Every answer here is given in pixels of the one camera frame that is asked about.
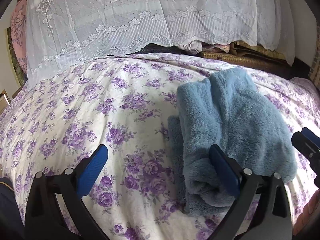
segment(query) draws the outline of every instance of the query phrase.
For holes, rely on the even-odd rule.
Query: folded fleece blanket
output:
[[[289,129],[275,106],[259,94],[247,73],[232,68],[177,89],[179,117],[168,118],[175,185],[190,215],[217,214],[232,205],[208,158],[216,143],[255,174],[297,171]]]

